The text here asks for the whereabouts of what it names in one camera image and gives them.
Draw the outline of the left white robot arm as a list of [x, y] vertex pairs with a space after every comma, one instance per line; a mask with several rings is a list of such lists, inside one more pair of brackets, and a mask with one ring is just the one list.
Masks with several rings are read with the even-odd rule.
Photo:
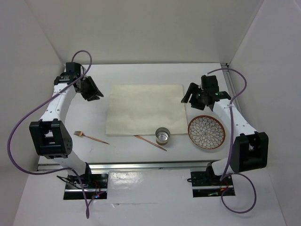
[[81, 64], [67, 62], [65, 72], [54, 81], [54, 99], [49, 102], [42, 117], [30, 123], [29, 131], [39, 156], [69, 168], [70, 177], [81, 187], [87, 188], [93, 182], [91, 169], [73, 151], [73, 141], [64, 124], [71, 101], [77, 93], [86, 101], [103, 97], [92, 77], [80, 78], [82, 74]]

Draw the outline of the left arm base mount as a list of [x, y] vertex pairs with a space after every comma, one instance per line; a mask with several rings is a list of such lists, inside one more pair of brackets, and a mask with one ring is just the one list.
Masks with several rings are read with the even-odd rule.
[[[67, 177], [57, 176], [58, 179], [65, 183], [64, 200], [83, 200], [82, 188], [77, 179], [68, 175]], [[92, 174], [89, 183], [83, 183], [85, 194], [88, 200], [107, 199], [108, 173]]]

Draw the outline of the floral patterned plate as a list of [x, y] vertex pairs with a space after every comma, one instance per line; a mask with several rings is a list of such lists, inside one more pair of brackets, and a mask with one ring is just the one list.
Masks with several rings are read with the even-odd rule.
[[216, 118], [200, 115], [189, 122], [188, 136], [197, 147], [213, 150], [223, 145], [226, 130]]

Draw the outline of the cream cloth napkin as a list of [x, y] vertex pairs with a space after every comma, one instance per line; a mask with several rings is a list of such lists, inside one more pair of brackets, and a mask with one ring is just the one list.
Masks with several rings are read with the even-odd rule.
[[106, 116], [108, 136], [151, 136], [158, 128], [187, 133], [182, 84], [113, 84]]

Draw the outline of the silver metal cup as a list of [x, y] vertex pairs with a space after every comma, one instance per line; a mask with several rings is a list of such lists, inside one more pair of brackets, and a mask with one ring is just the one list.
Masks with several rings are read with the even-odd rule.
[[170, 131], [165, 127], [160, 127], [156, 130], [155, 137], [158, 145], [166, 145], [170, 138]]

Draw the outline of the copper fork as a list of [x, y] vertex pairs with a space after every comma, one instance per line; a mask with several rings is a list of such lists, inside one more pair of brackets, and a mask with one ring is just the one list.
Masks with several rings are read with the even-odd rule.
[[78, 136], [78, 137], [86, 137], [86, 138], [88, 138], [88, 139], [91, 139], [91, 140], [94, 140], [94, 141], [97, 141], [97, 142], [100, 142], [100, 143], [109, 145], [108, 142], [102, 141], [102, 140], [100, 140], [100, 139], [97, 139], [97, 138], [94, 138], [94, 137], [91, 137], [91, 136], [87, 136], [87, 135], [86, 135], [84, 132], [82, 132], [82, 131], [75, 131], [73, 134], [76, 135], [76, 136]]

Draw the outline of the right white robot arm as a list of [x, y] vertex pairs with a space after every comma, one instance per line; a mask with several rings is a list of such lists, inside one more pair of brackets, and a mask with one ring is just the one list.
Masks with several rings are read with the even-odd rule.
[[205, 173], [205, 179], [211, 185], [230, 174], [265, 168], [268, 163], [268, 135], [253, 128], [233, 105], [233, 101], [226, 91], [219, 90], [214, 75], [203, 75], [200, 85], [191, 83], [181, 100], [199, 110], [209, 107], [231, 132], [228, 157], [213, 162]]

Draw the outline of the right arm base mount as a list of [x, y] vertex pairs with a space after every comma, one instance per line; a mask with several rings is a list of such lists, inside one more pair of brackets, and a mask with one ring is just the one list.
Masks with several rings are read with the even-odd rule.
[[209, 178], [204, 171], [192, 171], [187, 182], [192, 185], [193, 197], [218, 197], [223, 192], [225, 196], [235, 196], [235, 189], [231, 176], [220, 181], [219, 176]]

